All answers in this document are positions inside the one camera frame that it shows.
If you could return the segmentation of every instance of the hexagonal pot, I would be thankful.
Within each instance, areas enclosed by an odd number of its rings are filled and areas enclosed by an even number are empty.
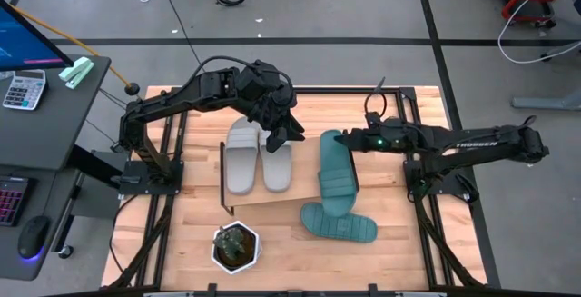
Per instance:
[[[232,227],[238,227],[238,228],[240,228],[240,230],[242,230],[243,234],[249,234],[251,236],[251,238],[253,240],[253,243],[251,244],[251,248],[253,249],[253,251],[251,251],[252,257],[245,264],[242,264],[239,266],[230,266],[228,264],[228,260],[225,259],[225,256],[221,257],[221,254],[218,253],[219,248],[216,247],[216,245],[212,244],[212,255],[211,255],[212,261],[215,262],[216,264],[218,264],[218,266],[220,266],[228,274],[236,274],[240,271],[250,269],[252,266],[254,266],[254,264],[256,264],[259,256],[261,256],[261,252],[262,252],[261,237],[255,231],[253,231],[253,229],[249,228],[248,226],[246,226],[244,223],[242,223],[240,221],[235,221],[233,223],[230,223],[228,225],[223,226],[224,230],[227,230],[227,229],[232,228]],[[219,232],[220,232],[220,230],[216,230],[216,232],[214,232],[213,239],[216,239],[216,236],[218,236]]]

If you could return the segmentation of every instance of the slipper pair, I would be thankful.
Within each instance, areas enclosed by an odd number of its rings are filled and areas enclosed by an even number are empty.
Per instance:
[[[335,141],[338,130],[320,136],[319,186],[321,203],[306,203],[300,210],[302,224],[316,236],[373,242],[378,226],[368,217],[351,213],[359,183],[349,149]]]
[[[254,186],[256,161],[261,153],[264,185],[273,193],[285,192],[291,184],[291,144],[285,142],[275,153],[266,151],[271,133],[245,117],[234,122],[226,140],[226,186],[230,193],[244,195]]]

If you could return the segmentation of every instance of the monitor screen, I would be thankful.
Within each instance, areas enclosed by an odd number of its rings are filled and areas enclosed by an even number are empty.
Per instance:
[[[72,61],[0,0],[0,71],[70,66]]]

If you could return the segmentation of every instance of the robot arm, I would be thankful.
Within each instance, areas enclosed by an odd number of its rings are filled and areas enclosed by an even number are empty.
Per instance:
[[[197,75],[213,59],[228,59],[246,67],[232,67]],[[280,79],[283,75],[287,82]],[[216,56],[198,67],[181,88],[163,91],[159,96],[131,102],[121,118],[119,145],[136,152],[147,164],[150,179],[158,182],[172,179],[172,166],[166,154],[158,153],[147,136],[147,123],[189,110],[211,112],[231,107],[271,131],[267,151],[273,153],[284,142],[302,141],[304,132],[292,116],[296,95],[290,78],[273,65],[261,61],[252,64]]]
[[[368,129],[353,129],[335,139],[352,151],[418,153],[421,156],[418,175],[427,182],[461,167],[504,159],[533,164],[549,154],[540,134],[528,127],[534,117],[522,125],[473,130],[448,130],[398,118],[382,121],[377,112],[367,113],[366,119]],[[462,150],[443,155],[452,148]]]

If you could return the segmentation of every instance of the gray floor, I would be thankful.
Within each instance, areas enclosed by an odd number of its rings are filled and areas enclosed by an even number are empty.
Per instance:
[[[247,0],[237,8],[213,0],[173,0],[190,37],[384,37],[428,38],[419,0]],[[504,24],[498,0],[429,0],[440,38],[496,39]],[[79,38],[182,38],[168,0],[20,0],[18,6]],[[539,31],[518,25],[516,39],[581,39],[581,17],[571,0],[555,5],[559,25]],[[49,37],[55,37],[43,29]],[[196,66],[187,46],[94,47],[113,59],[130,81],[182,84]],[[64,46],[79,53],[77,47]],[[401,45],[197,45],[200,58],[215,54],[263,59],[289,74],[295,84],[440,85],[431,46]],[[515,95],[558,96],[581,87],[579,55],[550,64],[516,65],[495,47],[444,47],[445,61],[465,127],[519,124],[538,116],[551,155],[529,169],[499,162],[475,170],[502,286],[548,292],[581,293],[579,114],[512,109]],[[515,58],[531,59],[540,47],[508,48]],[[207,69],[229,64],[217,62]],[[103,88],[123,96],[109,73]],[[89,120],[113,138],[122,110],[98,96]],[[111,142],[86,125],[80,145],[106,150]],[[98,287],[106,258],[111,220],[82,219],[69,243],[73,258],[51,256],[34,282],[0,281],[7,295],[37,296]]]

